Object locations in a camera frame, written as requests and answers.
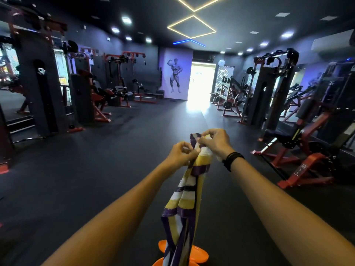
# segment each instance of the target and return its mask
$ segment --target towel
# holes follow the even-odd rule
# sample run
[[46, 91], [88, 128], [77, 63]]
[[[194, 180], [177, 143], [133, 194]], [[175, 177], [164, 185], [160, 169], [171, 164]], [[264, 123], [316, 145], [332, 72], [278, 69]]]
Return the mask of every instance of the towel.
[[196, 160], [190, 162], [179, 186], [164, 208], [162, 222], [166, 233], [163, 266], [188, 266], [200, 213], [202, 185], [209, 170], [213, 154], [191, 134], [191, 145], [201, 148]]

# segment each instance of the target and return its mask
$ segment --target wristband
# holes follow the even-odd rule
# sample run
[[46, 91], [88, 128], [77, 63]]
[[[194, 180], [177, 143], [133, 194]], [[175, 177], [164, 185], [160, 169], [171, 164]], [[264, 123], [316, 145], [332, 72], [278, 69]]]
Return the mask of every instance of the wristband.
[[229, 154], [227, 156], [227, 158], [225, 160], [223, 160], [223, 165], [224, 167], [227, 168], [228, 171], [230, 171], [230, 166], [232, 165], [233, 161], [236, 159], [236, 158], [244, 158], [244, 156], [241, 154], [241, 153], [238, 153], [238, 152], [232, 152], [231, 154]]

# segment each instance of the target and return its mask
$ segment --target left hand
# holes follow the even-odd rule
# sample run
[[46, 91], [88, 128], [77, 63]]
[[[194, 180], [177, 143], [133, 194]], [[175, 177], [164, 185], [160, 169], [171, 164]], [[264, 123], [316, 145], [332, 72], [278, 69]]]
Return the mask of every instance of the left hand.
[[189, 165], [191, 160], [197, 158], [201, 149], [194, 150], [188, 142], [180, 142], [173, 146], [164, 163], [171, 169], [177, 170], [184, 165]]

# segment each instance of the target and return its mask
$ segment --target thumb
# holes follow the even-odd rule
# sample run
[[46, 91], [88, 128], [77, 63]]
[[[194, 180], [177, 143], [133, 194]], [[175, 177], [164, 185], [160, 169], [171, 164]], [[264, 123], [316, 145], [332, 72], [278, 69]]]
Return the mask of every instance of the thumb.
[[187, 154], [187, 159], [189, 161], [192, 161], [194, 159], [197, 158], [198, 154], [201, 152], [201, 148], [198, 148], [198, 149], [194, 149], [193, 151], [191, 151], [189, 154]]
[[205, 145], [207, 147], [210, 143], [209, 140], [207, 140], [205, 137], [198, 138], [197, 142], [199, 142], [199, 144]]

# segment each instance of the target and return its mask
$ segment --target air conditioner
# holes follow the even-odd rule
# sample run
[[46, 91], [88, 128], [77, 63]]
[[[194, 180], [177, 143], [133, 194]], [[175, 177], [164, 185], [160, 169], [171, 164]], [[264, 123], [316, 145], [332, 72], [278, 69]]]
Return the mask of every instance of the air conditioner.
[[336, 55], [339, 58], [355, 56], [355, 30], [315, 39], [311, 50], [320, 55]]

